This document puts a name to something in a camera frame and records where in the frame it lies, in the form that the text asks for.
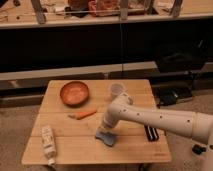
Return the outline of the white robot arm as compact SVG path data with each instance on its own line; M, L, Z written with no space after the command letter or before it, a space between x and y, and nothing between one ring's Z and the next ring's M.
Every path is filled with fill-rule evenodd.
M201 171L213 171L213 115L137 107L129 94L121 93L108 105L99 130L109 132L120 120L149 125L205 144L206 156Z

